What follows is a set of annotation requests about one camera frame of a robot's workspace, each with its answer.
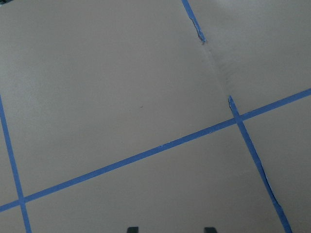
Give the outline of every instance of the blue grid line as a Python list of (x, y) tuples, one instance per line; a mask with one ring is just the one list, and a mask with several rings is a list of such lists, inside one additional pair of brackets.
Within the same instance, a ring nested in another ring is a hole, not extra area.
[[(263, 106), (261, 108), (255, 109), (255, 110), (250, 111), (248, 113), (245, 113), (245, 114), (240, 116), (240, 119), (242, 121), (246, 120), (246, 119), (250, 119), (252, 117), (255, 117), (255, 116), (258, 116), (260, 114), (266, 113), (268, 111), (274, 110), (274, 109), (276, 109), (278, 107), (281, 107), (283, 105), (286, 105), (288, 103), (291, 103), (293, 101), (302, 99), (302, 98), (310, 96), (310, 95), (311, 95), (311, 88), (307, 89), (305, 91), (299, 92), (297, 94), (294, 94), (292, 96), (286, 97), (284, 99), (278, 100), (278, 101), (273, 102), (271, 104), (268, 104), (268, 105)], [(179, 138), (177, 140), (174, 140), (172, 142), (166, 143), (164, 145), (161, 145), (161, 146), (158, 146), (156, 148), (153, 148), (153, 149), (150, 149), (148, 151), (145, 151), (143, 153), (134, 155), (132, 157), (129, 157), (129, 158), (124, 159), (124, 160), (121, 160), (121, 161), (116, 162), (114, 164), (105, 166), (105, 167), (100, 168), (98, 170), (95, 170), (93, 172), (90, 172), (90, 173), (87, 173), (85, 175), (79, 176), (79, 177), (74, 178), (72, 180), (60, 183), (60, 184), (55, 185), (53, 187), (50, 187), (50, 188), (44, 189), (42, 191), (39, 191), (37, 193), (31, 194), (29, 196), (24, 197), (23, 201), (24, 201), (24, 203), (26, 203), (26, 202), (38, 199), (40, 197), (46, 196), (48, 194), (51, 194), (53, 192), (62, 190), (64, 188), (67, 188), (67, 187), (70, 187), (72, 185), (75, 185), (75, 184), (78, 184), (80, 182), (83, 182), (83, 181), (86, 181), (88, 179), (91, 179), (93, 177), (102, 175), (104, 173), (107, 173), (109, 171), (115, 170), (115, 169), (120, 168), (122, 166), (125, 166), (125, 165), (128, 165), (130, 163), (136, 162), (136, 161), (138, 161), (140, 159), (149, 157), (151, 155), (157, 154), (157, 153), (162, 152), (164, 150), (168, 150), (170, 148), (176, 147), (176, 146), (181, 145), (183, 143), (192, 141), (192, 140), (194, 140), (196, 138), (199, 138), (199, 137), (202, 137), (204, 135), (210, 134), (212, 132), (224, 129), (224, 128), (229, 127), (229, 126), (234, 125), (234, 124), (236, 124), (235, 118), (229, 119), (227, 121), (221, 122), (221, 123), (216, 124), (214, 126), (211, 126), (211, 127), (206, 128), (206, 129), (200, 130), (198, 132), (195, 132), (195, 133), (186, 135), (184, 137), (181, 137), (181, 138)], [(11, 209), (13, 207), (16, 207), (18, 205), (21, 205), (19, 200), (15, 200), (13, 202), (7, 203), (5, 205), (0, 206), (0, 212), (6, 211), (6, 210)]]
[(202, 40), (203, 43), (206, 42), (206, 38), (205, 38), (201, 28), (200, 28), (200, 25), (199, 25), (198, 21), (196, 20), (196, 17), (195, 17), (195, 15), (194, 15), (194, 13), (193, 13), (193, 11), (191, 9), (191, 6), (190, 6), (188, 0), (181, 0), (181, 1), (183, 2), (185, 10), (186, 10), (189, 18), (192, 20), (192, 22), (193, 22), (193, 24), (195, 26), (196, 31), (198, 32), (199, 38)]
[(217, 125), (214, 125), (214, 126), (211, 126), (211, 127), (208, 127), (206, 129), (203, 129), (203, 130), (200, 130), (198, 132), (195, 132), (195, 133), (192, 133), (192, 134), (189, 134), (187, 136), (184, 136), (184, 137), (181, 137), (177, 140), (174, 140), (172, 142), (168, 142), (166, 144), (163, 144), (161, 146), (158, 146), (158, 147), (155, 147), (153, 149), (150, 149), (150, 150), (147, 150), (143, 153), (140, 153), (140, 154), (137, 154), (137, 155), (134, 155), (132, 157), (129, 157), (127, 159), (123, 159), (121, 161), (118, 161), (114, 164), (110, 164), (108, 166), (105, 166), (105, 167), (102, 167), (100, 169), (97, 169), (95, 171), (92, 171), (90, 173), (87, 173), (85, 175), (82, 175), (82, 176), (79, 176), (77, 178), (74, 178), (72, 180), (69, 180), (69, 181), (66, 181), (66, 182), (63, 182), (63, 183), (60, 183), (58, 185), (55, 185), (53, 187), (50, 187), (50, 188), (47, 188), (47, 189), (44, 189), (42, 191), (39, 191), (37, 193), (34, 193), (34, 194), (31, 194), (27, 197), (25, 197), (25, 201), (26, 202), (29, 202), (29, 201), (32, 201), (32, 200), (35, 200), (35, 199), (38, 199), (40, 197), (43, 197), (43, 196), (46, 196), (48, 194), (51, 194), (51, 193), (54, 193), (54, 192), (57, 192), (59, 190), (62, 190), (64, 188), (67, 188), (67, 187), (70, 187), (70, 186), (73, 186), (75, 184), (78, 184), (80, 182), (83, 182), (83, 181), (86, 181), (86, 180), (89, 180), (91, 178), (94, 178), (96, 176), (99, 176), (99, 175), (102, 175), (104, 173), (107, 173), (107, 172), (110, 172), (110, 171), (113, 171), (117, 168), (120, 168), (122, 166), (125, 166), (125, 165), (128, 165), (128, 164), (131, 164), (131, 163), (134, 163), (138, 160), (141, 160), (141, 159), (144, 159), (144, 158), (147, 158), (149, 156), (152, 156), (152, 155), (155, 155), (155, 154), (158, 154), (162, 151), (165, 151), (165, 150), (168, 150), (170, 148), (173, 148), (173, 147), (176, 147), (176, 146), (179, 146), (183, 143), (186, 143), (186, 142), (189, 142), (189, 141), (192, 141), (196, 138), (199, 138), (199, 137), (202, 137), (204, 135), (207, 135), (209, 133), (212, 133), (212, 132), (215, 132), (215, 131), (218, 131), (218, 130), (221, 130), (223, 128), (226, 128), (228, 126), (231, 126), (235, 124), (235, 121), (234, 119), (230, 119), (230, 120), (227, 120), (227, 121), (224, 121), (224, 122), (221, 122)]
[(5, 114), (4, 114), (1, 96), (0, 96), (0, 119), (1, 119), (1, 124), (2, 124), (6, 148), (7, 148), (8, 154), (9, 154), (9, 160), (10, 160), (10, 164), (11, 164), (11, 168), (12, 168), (12, 172), (13, 172), (13, 177), (14, 177), (14, 182), (15, 182), (15, 187), (16, 187), (16, 191), (17, 191), (17, 195), (18, 195), (18, 202), (19, 202), (20, 209), (22, 212), (26, 233), (31, 233), (32, 231), (31, 231), (31, 227), (30, 227), (30, 223), (29, 223), (25, 199), (24, 199), (23, 190), (22, 190), (21, 184), (20, 184), (17, 165), (15, 162), (13, 148), (12, 148), (11, 139), (10, 139), (10, 135), (9, 135), (9, 130), (8, 130), (8, 127), (6, 124), (6, 119), (5, 119)]
[(290, 224), (289, 224), (289, 222), (288, 222), (288, 220), (286, 218), (286, 215), (285, 215), (285, 213), (283, 211), (283, 208), (278, 203), (276, 197), (273, 194), (272, 188), (271, 188), (271, 186), (270, 186), (270, 184), (268, 182), (266, 173), (265, 173), (265, 171), (263, 169), (261, 160), (260, 160), (260, 158), (259, 158), (259, 156), (257, 154), (255, 146), (254, 146), (254, 144), (253, 144), (253, 142), (252, 142), (252, 140), (251, 140), (251, 138), (250, 138), (250, 136), (249, 136), (249, 134), (248, 134), (248, 132), (246, 130), (246, 127), (245, 127), (245, 125), (243, 123), (243, 120), (242, 120), (242, 118), (241, 118), (241, 116), (239, 114), (239, 111), (238, 111), (237, 107), (235, 106), (235, 103), (234, 103), (234, 101), (233, 101), (231, 96), (229, 97), (229, 106), (231, 108), (232, 115), (234, 116), (234, 119), (235, 119), (235, 121), (236, 121), (236, 123), (237, 123), (237, 125), (238, 125), (238, 127), (240, 129), (240, 132), (241, 132), (242, 136), (243, 136), (243, 139), (244, 139), (244, 141), (245, 141), (245, 143), (246, 143), (246, 145), (248, 147), (248, 150), (249, 150), (250, 154), (252, 155), (252, 158), (253, 158), (253, 160), (255, 162), (255, 165), (257, 167), (257, 170), (258, 170), (258, 172), (259, 172), (259, 174), (261, 176), (261, 179), (262, 179), (262, 181), (263, 181), (263, 183), (264, 183), (264, 185), (265, 185), (265, 187), (266, 187), (266, 189), (268, 191), (270, 199), (271, 199), (271, 201), (273, 203), (273, 206), (274, 206), (274, 208), (275, 208), (275, 210), (277, 212), (277, 215), (278, 215), (278, 217), (279, 217), (279, 219), (280, 219), (280, 221), (281, 221), (281, 223), (283, 225), (283, 228), (284, 228), (286, 233), (292, 233), (291, 226), (290, 226)]
[(261, 108), (258, 108), (258, 109), (255, 109), (253, 111), (250, 111), (248, 113), (245, 113), (243, 115), (241, 115), (241, 119), (242, 120), (247, 120), (249, 118), (252, 118), (252, 117), (255, 117), (255, 116), (258, 116), (260, 114), (263, 114), (263, 113), (266, 113), (266, 112), (269, 112), (275, 108), (278, 108), (278, 107), (281, 107), (285, 104), (288, 104), (288, 103), (291, 103), (291, 102), (294, 102), (296, 100), (300, 100), (304, 97), (307, 97), (307, 96), (310, 96), (311, 95), (311, 88), (305, 90), (305, 91), (301, 91), (297, 94), (294, 94), (292, 96), (288, 96), (286, 98), (283, 98), (281, 100), (278, 100), (276, 102), (273, 102), (273, 103), (270, 103), (268, 105), (265, 105)]

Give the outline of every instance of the tape strip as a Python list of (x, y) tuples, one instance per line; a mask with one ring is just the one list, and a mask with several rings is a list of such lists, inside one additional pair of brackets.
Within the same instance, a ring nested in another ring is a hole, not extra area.
[(268, 194), (269, 194), (270, 199), (271, 199), (271, 201), (273, 203), (273, 206), (274, 206), (274, 208), (275, 208), (275, 210), (277, 212), (277, 215), (278, 215), (279, 219), (281, 220), (283, 228), (284, 228), (286, 233), (292, 233), (291, 226), (290, 226), (290, 224), (289, 224), (289, 222), (288, 222), (288, 220), (287, 220), (287, 218), (285, 216), (285, 213), (284, 213), (281, 205), (278, 203), (276, 197), (273, 194), (273, 191), (272, 191), (271, 186), (270, 186), (270, 184), (268, 182), (266, 173), (265, 173), (265, 171), (263, 169), (261, 160), (260, 160), (260, 158), (259, 158), (259, 156), (257, 154), (257, 151), (256, 151), (256, 149), (254, 147), (254, 144), (253, 144), (253, 142), (252, 142), (252, 140), (251, 140), (251, 138), (250, 138), (250, 136), (249, 136), (249, 134), (248, 134), (248, 132), (247, 132), (247, 130), (245, 128), (243, 120), (242, 120), (242, 118), (241, 118), (241, 116), (240, 116), (240, 114), (238, 112), (238, 109), (235, 106), (235, 103), (234, 103), (234, 101), (233, 101), (231, 96), (229, 97), (229, 105), (230, 105), (230, 108), (231, 108), (231, 111), (232, 111), (232, 115), (234, 116), (234, 119), (235, 119), (235, 121), (236, 121), (236, 123), (237, 123), (237, 125), (238, 125), (238, 127), (240, 129), (240, 132), (241, 132), (241, 134), (243, 136), (243, 139), (244, 139), (244, 141), (245, 141), (245, 143), (246, 143), (246, 145), (248, 147), (248, 150), (249, 150), (250, 154), (253, 157), (253, 160), (254, 160), (255, 165), (257, 167), (257, 170), (258, 170), (258, 172), (259, 172), (259, 174), (261, 176), (261, 179), (262, 179), (262, 181), (263, 181), (263, 183), (264, 183), (264, 185), (265, 185), (265, 187), (266, 187), (266, 189), (268, 191)]
[(29, 223), (29, 219), (28, 219), (28, 213), (27, 213), (27, 209), (26, 209), (23, 191), (22, 191), (21, 184), (20, 184), (20, 179), (19, 179), (19, 175), (18, 175), (18, 171), (17, 171), (17, 165), (16, 165), (15, 158), (14, 158), (13, 148), (12, 148), (12, 144), (11, 144), (9, 130), (8, 130), (7, 123), (6, 123), (6, 118), (5, 118), (5, 114), (4, 114), (4, 108), (3, 108), (1, 96), (0, 96), (0, 119), (1, 119), (1, 124), (2, 124), (6, 148), (7, 148), (8, 154), (9, 154), (9, 159), (10, 159), (11, 168), (12, 168), (12, 172), (13, 172), (15, 187), (16, 187), (16, 191), (17, 191), (17, 195), (18, 195), (18, 202), (20, 204), (26, 233), (31, 233), (32, 231), (31, 231), (31, 227), (30, 227), (30, 223)]
[(195, 28), (196, 28), (196, 31), (198, 32), (199, 38), (200, 38), (203, 42), (206, 42), (206, 38), (205, 38), (205, 36), (204, 36), (204, 34), (203, 34), (201, 28), (200, 28), (200, 25), (199, 25), (198, 21), (196, 20), (196, 17), (195, 17), (195, 15), (194, 15), (194, 13), (193, 13), (191, 7), (190, 7), (190, 4), (189, 4), (188, 0), (182, 0), (182, 2), (183, 2), (183, 4), (184, 4), (184, 7), (185, 7), (185, 9), (186, 9), (186, 12), (187, 12), (189, 18), (192, 20), (192, 22), (193, 22), (193, 24), (194, 24), (194, 26), (195, 26)]
[[(249, 118), (252, 118), (252, 117), (255, 117), (257, 115), (260, 115), (262, 113), (265, 113), (265, 112), (268, 112), (268, 111), (271, 111), (275, 108), (278, 108), (280, 106), (283, 106), (287, 103), (291, 103), (293, 101), (296, 101), (296, 100), (299, 100), (299, 99), (302, 99), (304, 97), (307, 97), (307, 96), (310, 96), (311, 95), (311, 88), (310, 89), (307, 89), (305, 91), (302, 91), (302, 92), (299, 92), (295, 95), (292, 95), (292, 96), (289, 96), (287, 98), (284, 98), (282, 100), (279, 100), (279, 101), (276, 101), (274, 103), (271, 103), (271, 104), (268, 104), (266, 106), (263, 106), (261, 108), (258, 108), (258, 109), (255, 109), (251, 112), (248, 112), (248, 113), (245, 113), (243, 115), (238, 115), (240, 117), (241, 120), (246, 120), (246, 119), (249, 119)], [(0, 96), (0, 105), (3, 109), (3, 106), (2, 106), (2, 102), (1, 102), (1, 96)], [(29, 201), (32, 201), (32, 200), (35, 200), (37, 198), (40, 198), (40, 197), (43, 197), (43, 196), (46, 196), (50, 193), (53, 193), (53, 192), (56, 192), (58, 190), (61, 190), (61, 189), (64, 189), (66, 187), (69, 187), (69, 186), (72, 186), (74, 184), (77, 184), (77, 183), (80, 183), (82, 181), (85, 181), (85, 180), (88, 180), (88, 179), (91, 179), (92, 177), (95, 177), (95, 176), (98, 176), (98, 175), (101, 175), (101, 174), (104, 174), (106, 172), (109, 172), (111, 170), (114, 170), (114, 169), (117, 169), (119, 167), (122, 167), (122, 166), (125, 166), (127, 164), (130, 164), (130, 163), (133, 163), (135, 161), (138, 161), (140, 159), (143, 159), (143, 158), (146, 158), (148, 156), (151, 156), (153, 154), (156, 154), (156, 153), (159, 153), (161, 151), (164, 151), (164, 150), (167, 150), (169, 148), (172, 148), (172, 147), (175, 147), (175, 146), (178, 146), (178, 145), (181, 145), (185, 142), (188, 142), (188, 141), (191, 141), (191, 140), (194, 140), (196, 138), (199, 138), (201, 136), (204, 136), (204, 135), (207, 135), (209, 133), (212, 133), (212, 132), (215, 132), (215, 131), (218, 131), (218, 130), (221, 130), (221, 129), (224, 129), (228, 126), (231, 126), (233, 124), (236, 123), (236, 120), (233, 118), (233, 119), (230, 119), (230, 120), (227, 120), (227, 121), (224, 121), (222, 123), (219, 123), (217, 125), (214, 125), (214, 126), (211, 126), (211, 127), (208, 127), (204, 130), (201, 130), (201, 131), (198, 131), (196, 133), (192, 133), (192, 134), (189, 134), (185, 137), (182, 137), (182, 138), (179, 138), (175, 141), (172, 141), (172, 142), (169, 142), (167, 144), (164, 144), (162, 146), (159, 146), (157, 148), (153, 148), (151, 150), (148, 150), (146, 152), (143, 152), (141, 154), (138, 154), (138, 155), (135, 155), (135, 156), (132, 156), (128, 159), (125, 159), (125, 160), (122, 160), (122, 161), (119, 161), (117, 163), (114, 163), (112, 165), (109, 165), (109, 166), (106, 166), (106, 167), (103, 167), (103, 168), (100, 168), (98, 170), (95, 170), (91, 173), (88, 173), (86, 175), (83, 175), (83, 176), (80, 176), (80, 177), (77, 177), (75, 179), (72, 179), (70, 181), (67, 181), (67, 182), (64, 182), (64, 183), (61, 183), (59, 185), (56, 185), (54, 187), (51, 187), (51, 188), (47, 188), (45, 190), (42, 190), (40, 192), (37, 192), (37, 193), (34, 193), (34, 194), (31, 194), (27, 197), (24, 198), (24, 201), (25, 202), (29, 202)], [(16, 200), (16, 201), (13, 201), (13, 202), (10, 202), (8, 204), (5, 204), (5, 205), (2, 205), (0, 206), (0, 212), (3, 212), (3, 211), (6, 211), (8, 209), (11, 209), (13, 207), (16, 207), (19, 205), (19, 200)]]
[(174, 140), (174, 141), (172, 141), (172, 142), (168, 142), (168, 143), (166, 143), (166, 144), (163, 144), (163, 145), (158, 146), (158, 147), (156, 147), (156, 148), (147, 150), (147, 151), (145, 151), (145, 152), (143, 152), (143, 153), (134, 155), (134, 156), (132, 156), (132, 157), (129, 157), (129, 158), (124, 159), (124, 160), (121, 160), (121, 161), (116, 162), (116, 163), (114, 163), (114, 164), (111, 164), (111, 165), (102, 167), (102, 168), (100, 168), (100, 169), (98, 169), (98, 170), (92, 171), (92, 172), (90, 172), (90, 173), (87, 173), (87, 174), (85, 174), (85, 175), (79, 176), (79, 177), (74, 178), (74, 179), (72, 179), (72, 180), (69, 180), (69, 181), (60, 183), (60, 184), (55, 185), (55, 186), (53, 186), (53, 187), (50, 187), (50, 188), (44, 189), (44, 190), (42, 190), (42, 191), (39, 191), (39, 192), (37, 192), (37, 193), (31, 194), (31, 195), (25, 197), (25, 202), (29, 202), (29, 201), (32, 201), (32, 200), (41, 198), (41, 197), (46, 196), (46, 195), (48, 195), (48, 194), (57, 192), (57, 191), (62, 190), (62, 189), (64, 189), (64, 188), (73, 186), (73, 185), (75, 185), (75, 184), (81, 183), (81, 182), (86, 181), (86, 180), (89, 180), (89, 179), (94, 178), (94, 177), (96, 177), (96, 176), (100, 176), (100, 175), (102, 175), (102, 174), (104, 174), (104, 173), (113, 171), (113, 170), (118, 169), (118, 168), (120, 168), (120, 167), (122, 167), (122, 166), (131, 164), (131, 163), (134, 163), (134, 162), (136, 162), (136, 161), (138, 161), (138, 160), (141, 160), (141, 159), (147, 158), (147, 157), (149, 157), (149, 156), (158, 154), (158, 153), (160, 153), (160, 152), (162, 152), (162, 151), (165, 151), (165, 150), (168, 150), (168, 149), (170, 149), (170, 148), (173, 148), (173, 147), (176, 147), (176, 146), (178, 146), (178, 145), (181, 145), (181, 144), (183, 144), (183, 143), (192, 141), (192, 140), (194, 140), (194, 139), (196, 139), (196, 138), (202, 137), (202, 136), (207, 135), (207, 134), (209, 134), (209, 133), (212, 133), (212, 132), (221, 130), (221, 129), (226, 128), (226, 127), (228, 127), (228, 126), (231, 126), (231, 125), (233, 125), (233, 124), (235, 124), (234, 119), (230, 119), (230, 120), (224, 121), (224, 122), (222, 122), (222, 123), (219, 123), (219, 124), (217, 124), (217, 125), (208, 127), (208, 128), (206, 128), (206, 129), (203, 129), (203, 130), (200, 130), (200, 131), (198, 131), (198, 132), (189, 134), (189, 135), (187, 135), (187, 136), (184, 136), (184, 137), (179, 138), (179, 139), (177, 139), (177, 140)]
[(307, 96), (310, 96), (310, 95), (311, 95), (311, 88), (307, 89), (305, 91), (299, 92), (297, 94), (294, 94), (292, 96), (288, 96), (288, 97), (286, 97), (284, 99), (281, 99), (281, 100), (278, 100), (276, 102), (270, 103), (270, 104), (268, 104), (266, 106), (263, 106), (261, 108), (255, 109), (255, 110), (250, 111), (248, 113), (245, 113), (245, 114), (241, 115), (241, 119), (242, 120), (247, 120), (249, 118), (252, 118), (252, 117), (255, 117), (257, 115), (269, 112), (269, 111), (271, 111), (273, 109), (276, 109), (276, 108), (281, 107), (283, 105), (286, 105), (288, 103), (294, 102), (296, 100), (300, 100), (300, 99), (302, 99), (304, 97), (307, 97)]

